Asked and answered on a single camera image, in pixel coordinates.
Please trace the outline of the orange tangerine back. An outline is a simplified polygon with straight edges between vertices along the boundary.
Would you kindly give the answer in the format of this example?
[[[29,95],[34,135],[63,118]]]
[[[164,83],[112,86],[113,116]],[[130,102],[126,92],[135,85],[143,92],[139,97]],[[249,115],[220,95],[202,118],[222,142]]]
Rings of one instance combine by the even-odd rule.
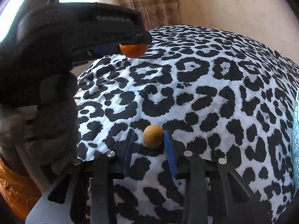
[[[139,58],[143,56],[149,45],[147,44],[136,44],[136,45],[121,45],[119,44],[121,52],[128,58]]]

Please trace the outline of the small brown kiwi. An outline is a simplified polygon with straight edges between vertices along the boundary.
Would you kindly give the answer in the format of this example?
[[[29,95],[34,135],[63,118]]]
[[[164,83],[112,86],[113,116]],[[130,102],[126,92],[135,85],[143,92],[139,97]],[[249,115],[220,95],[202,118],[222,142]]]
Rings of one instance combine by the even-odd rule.
[[[158,125],[149,125],[143,131],[143,144],[150,148],[160,147],[164,140],[164,131]]]

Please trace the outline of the leopard print table cloth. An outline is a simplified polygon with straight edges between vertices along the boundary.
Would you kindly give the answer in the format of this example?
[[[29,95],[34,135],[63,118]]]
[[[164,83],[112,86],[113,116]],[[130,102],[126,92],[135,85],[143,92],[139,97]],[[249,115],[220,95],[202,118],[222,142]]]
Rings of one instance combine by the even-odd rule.
[[[298,65],[232,32],[188,25],[151,30],[139,59],[96,60],[78,77],[78,156],[89,161],[134,130],[129,175],[114,182],[118,223],[180,223],[184,181],[164,151],[143,145],[149,125],[204,159],[224,158],[276,221],[295,195],[291,162]]]

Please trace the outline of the orange jacket sleeve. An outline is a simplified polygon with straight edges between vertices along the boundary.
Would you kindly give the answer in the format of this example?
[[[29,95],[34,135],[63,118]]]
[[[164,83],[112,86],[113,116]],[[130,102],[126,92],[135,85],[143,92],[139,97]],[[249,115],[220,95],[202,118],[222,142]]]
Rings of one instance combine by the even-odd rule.
[[[41,192],[29,176],[12,171],[1,158],[1,195],[14,215],[25,220],[41,197]]]

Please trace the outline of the light blue lattice fruit basket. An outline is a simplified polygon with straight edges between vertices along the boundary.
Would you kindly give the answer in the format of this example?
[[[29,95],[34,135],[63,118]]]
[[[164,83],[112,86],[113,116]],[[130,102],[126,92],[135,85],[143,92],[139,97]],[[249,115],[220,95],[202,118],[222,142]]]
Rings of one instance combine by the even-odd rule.
[[[293,115],[293,128],[292,128],[292,158],[293,161],[298,164],[298,90],[295,97],[295,108]]]

